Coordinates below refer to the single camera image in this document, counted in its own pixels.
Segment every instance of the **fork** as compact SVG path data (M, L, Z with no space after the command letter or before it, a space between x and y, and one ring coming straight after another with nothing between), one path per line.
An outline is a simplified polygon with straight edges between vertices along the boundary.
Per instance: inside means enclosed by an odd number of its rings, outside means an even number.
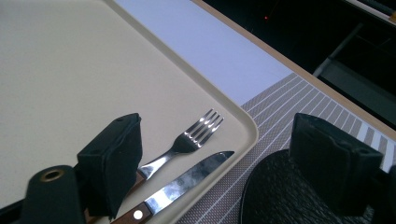
M181 133L172 147L153 161L137 168L136 181L130 192L135 191L144 182L149 180L161 167L172 160L178 154L192 153L201 148L212 134L219 128L224 118L220 119L217 111L213 108L207 111L200 119Z

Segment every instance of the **gray placemat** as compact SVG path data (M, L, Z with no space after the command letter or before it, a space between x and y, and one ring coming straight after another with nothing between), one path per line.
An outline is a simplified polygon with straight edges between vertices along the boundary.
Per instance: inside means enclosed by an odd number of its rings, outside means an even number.
M259 128L257 145L178 223L237 223L243 188L253 168L269 154L289 148L295 113L326 119L385 154L381 168L396 163L395 142L337 104L296 74L290 74L242 105Z

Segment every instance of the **knife handle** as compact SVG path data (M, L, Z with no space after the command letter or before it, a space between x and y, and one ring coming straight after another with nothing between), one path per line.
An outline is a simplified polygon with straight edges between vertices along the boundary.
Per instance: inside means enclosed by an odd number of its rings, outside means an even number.
M140 172L137 171L136 172L136 181L134 182L134 185L129 190L128 195L132 194L135 190L137 190L140 186L142 186L143 183L146 182L146 180L147 179L142 174L140 174Z
M146 206L146 203L142 202L135 208L129 210L127 213L111 222L111 224L142 224L149 221L151 217L151 211Z

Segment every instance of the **knife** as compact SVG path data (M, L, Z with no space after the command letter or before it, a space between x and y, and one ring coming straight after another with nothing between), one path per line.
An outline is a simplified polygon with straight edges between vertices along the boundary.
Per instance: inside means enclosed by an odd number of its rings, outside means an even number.
M183 175L168 183L111 224L146 223L169 204L197 186L232 155L233 151L222 151L198 162Z

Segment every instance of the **tray rim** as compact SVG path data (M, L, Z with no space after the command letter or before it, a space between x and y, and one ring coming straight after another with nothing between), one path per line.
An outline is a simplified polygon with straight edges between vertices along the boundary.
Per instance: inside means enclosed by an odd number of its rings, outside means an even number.
M247 111L245 111L241 106L239 106L236 102L234 102L231 98L229 98L225 93L223 93L219 88L216 87L212 82L210 82L206 77L201 75L199 71L197 71L190 63L183 60L176 52L170 49L165 43L161 41L161 39L152 33L146 26L140 23L133 15L129 14L124 8L122 8L115 0L104 0L104 2L115 11L115 13L119 14L125 21L127 21L134 29L137 30L139 34L147 39L155 48L157 48L161 53L165 55L168 59L170 59L177 67L182 69L187 76L193 79L194 82L197 83L198 86L203 88L205 91L212 91L215 94L211 94L213 98L215 98L221 105L226 107L229 112L233 112L237 110L239 113L243 115L240 121L244 123L246 126L254 127L249 129L251 138L250 144L247 146L247 149L240 154L240 156L233 160L233 162L223 170L221 175L217 175L214 181L204 187L197 197L195 197L189 204L185 205L184 208L178 213L177 216L173 217L169 220L169 223L176 223L179 219L181 219L201 198L212 189L231 169L235 167L235 165L242 160L246 156L246 154L257 144L259 140L259 130L256 122L254 122L253 118L249 115ZM228 101L230 104L223 104L222 101Z

